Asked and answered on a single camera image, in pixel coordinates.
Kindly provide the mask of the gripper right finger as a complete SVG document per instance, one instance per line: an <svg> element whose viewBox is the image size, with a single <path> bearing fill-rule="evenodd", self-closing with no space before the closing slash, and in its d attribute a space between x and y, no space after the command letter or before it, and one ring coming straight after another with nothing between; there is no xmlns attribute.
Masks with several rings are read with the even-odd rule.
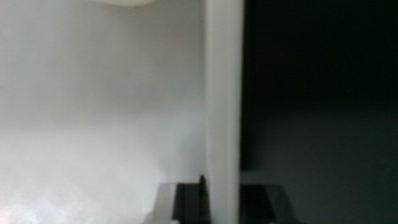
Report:
<svg viewBox="0 0 398 224"><path fill-rule="evenodd" d="M240 224L302 224L281 185L240 186Z"/></svg>

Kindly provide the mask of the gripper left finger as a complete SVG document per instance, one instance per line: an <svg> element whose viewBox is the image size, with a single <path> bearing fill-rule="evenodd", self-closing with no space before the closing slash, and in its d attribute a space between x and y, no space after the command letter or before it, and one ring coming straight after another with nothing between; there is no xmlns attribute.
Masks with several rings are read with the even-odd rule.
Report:
<svg viewBox="0 0 398 224"><path fill-rule="evenodd" d="M153 211L143 224L210 224L207 177L196 182L162 183Z"/></svg>

